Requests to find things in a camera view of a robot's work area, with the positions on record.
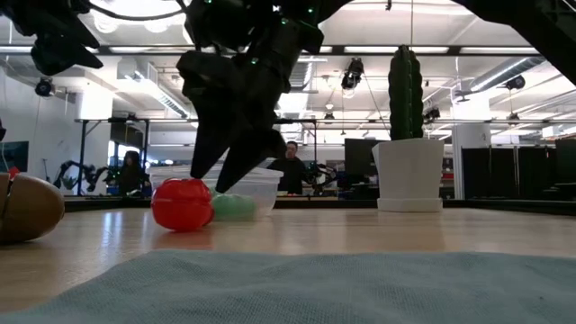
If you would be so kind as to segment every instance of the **blue cloth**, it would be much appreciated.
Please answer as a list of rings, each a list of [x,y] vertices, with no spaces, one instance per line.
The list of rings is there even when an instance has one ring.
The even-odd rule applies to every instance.
[[[0,323],[576,322],[576,259],[156,251]]]

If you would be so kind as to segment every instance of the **desk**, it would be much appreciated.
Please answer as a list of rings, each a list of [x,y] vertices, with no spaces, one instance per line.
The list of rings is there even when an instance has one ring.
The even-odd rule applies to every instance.
[[[272,254],[481,251],[576,257],[576,222],[513,211],[282,210],[215,221],[192,233],[159,227],[150,209],[67,213],[44,238],[0,247],[0,311],[45,302],[158,248]]]

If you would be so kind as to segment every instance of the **person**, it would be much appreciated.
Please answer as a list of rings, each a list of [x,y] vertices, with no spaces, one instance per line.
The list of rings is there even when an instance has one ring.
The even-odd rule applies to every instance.
[[[286,143],[286,154],[278,158],[270,166],[271,170],[282,171],[284,176],[278,184],[278,191],[288,194],[302,194],[302,181],[305,181],[306,166],[296,157],[298,143],[291,140]]]
[[[140,154],[137,151],[128,151],[124,155],[124,164],[118,177],[120,195],[140,190],[142,183],[150,185],[149,177],[140,165]]]

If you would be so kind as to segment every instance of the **red ball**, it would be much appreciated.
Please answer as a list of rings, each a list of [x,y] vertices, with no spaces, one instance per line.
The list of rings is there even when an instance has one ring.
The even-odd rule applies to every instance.
[[[210,190],[202,180],[168,179],[152,197],[152,214],[158,225],[174,231],[193,231],[214,217]]]

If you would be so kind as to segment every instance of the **green cactus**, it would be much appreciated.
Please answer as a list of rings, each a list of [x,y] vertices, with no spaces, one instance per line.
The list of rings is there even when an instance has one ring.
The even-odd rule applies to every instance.
[[[424,136],[422,124],[422,75],[416,54],[402,45],[394,53],[390,74],[390,137],[392,140],[416,139]]]

